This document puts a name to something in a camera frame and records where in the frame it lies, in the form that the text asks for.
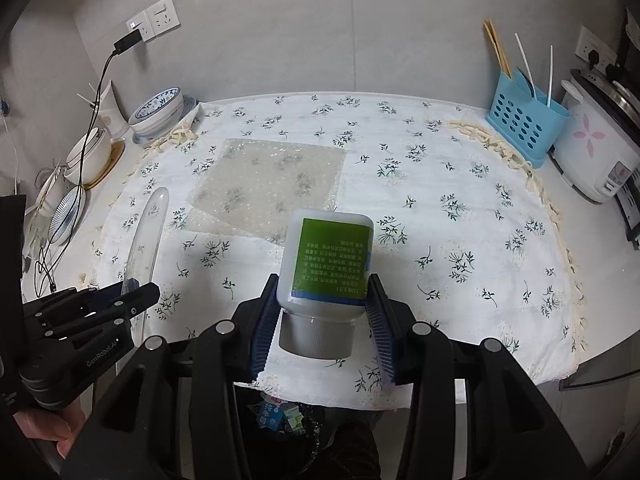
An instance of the person's leg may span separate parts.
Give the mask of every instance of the person's leg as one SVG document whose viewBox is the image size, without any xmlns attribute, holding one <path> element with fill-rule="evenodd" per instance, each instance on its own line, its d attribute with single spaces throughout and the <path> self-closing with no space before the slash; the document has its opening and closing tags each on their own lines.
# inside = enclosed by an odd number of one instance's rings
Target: person's leg
<svg viewBox="0 0 640 480">
<path fill-rule="evenodd" d="M 369 426 L 359 420 L 341 425 L 334 443 L 323 449 L 300 480 L 380 480 L 378 448 Z"/>
</svg>

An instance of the bottle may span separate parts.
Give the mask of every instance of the bottle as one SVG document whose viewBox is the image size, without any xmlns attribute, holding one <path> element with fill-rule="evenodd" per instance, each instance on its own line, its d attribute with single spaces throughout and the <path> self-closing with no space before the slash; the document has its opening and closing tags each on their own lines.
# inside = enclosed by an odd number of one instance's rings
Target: bottle
<svg viewBox="0 0 640 480">
<path fill-rule="evenodd" d="M 276 298 L 280 348 L 314 359 L 351 355 L 365 310 L 373 222 L 364 215 L 297 209 L 289 219 Z"/>
</svg>

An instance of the rice cooker handle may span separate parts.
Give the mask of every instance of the rice cooker handle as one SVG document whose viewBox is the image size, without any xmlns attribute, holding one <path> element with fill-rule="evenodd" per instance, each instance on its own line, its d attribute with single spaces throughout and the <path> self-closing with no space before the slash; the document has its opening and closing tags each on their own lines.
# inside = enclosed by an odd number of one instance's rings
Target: rice cooker handle
<svg viewBox="0 0 640 480">
<path fill-rule="evenodd" d="M 567 92 L 569 92 L 569 95 L 573 97 L 576 101 L 578 101 L 579 103 L 584 102 L 584 97 L 582 97 L 582 94 L 572 82 L 567 81 L 566 79 L 562 79 L 561 84 L 562 84 L 562 88 L 564 88 Z"/>
</svg>

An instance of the rice cooker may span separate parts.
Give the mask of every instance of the rice cooker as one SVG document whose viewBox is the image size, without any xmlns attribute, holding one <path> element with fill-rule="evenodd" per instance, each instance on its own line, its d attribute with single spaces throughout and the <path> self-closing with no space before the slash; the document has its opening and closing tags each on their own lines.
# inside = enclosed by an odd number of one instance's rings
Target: rice cooker
<svg viewBox="0 0 640 480">
<path fill-rule="evenodd" d="M 562 106 L 570 118 L 554 143 L 562 177 L 596 202 L 610 200 L 640 164 L 640 102 L 619 83 L 571 70 Z"/>
</svg>

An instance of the blue label stripe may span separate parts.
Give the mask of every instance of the blue label stripe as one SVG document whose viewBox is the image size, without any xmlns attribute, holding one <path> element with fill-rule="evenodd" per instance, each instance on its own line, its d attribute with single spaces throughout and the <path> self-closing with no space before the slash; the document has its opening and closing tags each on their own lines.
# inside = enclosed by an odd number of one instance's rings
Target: blue label stripe
<svg viewBox="0 0 640 480">
<path fill-rule="evenodd" d="M 360 298 L 343 298 L 341 296 L 328 296 L 317 292 L 304 292 L 303 290 L 292 290 L 292 298 L 304 298 L 305 300 L 324 301 L 326 303 L 342 303 L 346 305 L 365 306 L 366 300 Z"/>
</svg>

